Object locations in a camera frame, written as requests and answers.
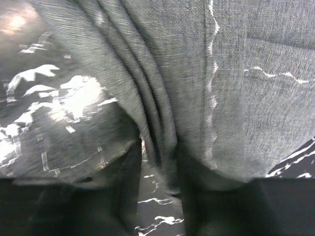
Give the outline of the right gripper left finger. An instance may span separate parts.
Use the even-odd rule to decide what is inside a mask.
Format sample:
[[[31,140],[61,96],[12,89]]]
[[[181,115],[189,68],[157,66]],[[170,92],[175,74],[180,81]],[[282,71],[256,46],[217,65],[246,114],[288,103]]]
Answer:
[[[75,184],[3,178],[3,236],[131,236],[137,223],[141,141],[95,175]]]

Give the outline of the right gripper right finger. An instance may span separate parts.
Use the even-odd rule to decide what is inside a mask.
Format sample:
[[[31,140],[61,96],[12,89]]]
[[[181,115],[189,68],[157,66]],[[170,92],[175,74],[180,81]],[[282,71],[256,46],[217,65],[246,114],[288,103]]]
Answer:
[[[314,179],[256,179],[231,191],[181,184],[188,236],[313,236]]]

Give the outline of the dark grey napkin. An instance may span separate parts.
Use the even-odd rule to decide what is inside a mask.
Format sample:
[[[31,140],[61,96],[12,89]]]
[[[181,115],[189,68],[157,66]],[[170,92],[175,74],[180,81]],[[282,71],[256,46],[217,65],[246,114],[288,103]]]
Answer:
[[[312,0],[33,0],[137,124],[166,190],[264,177],[315,134]]]

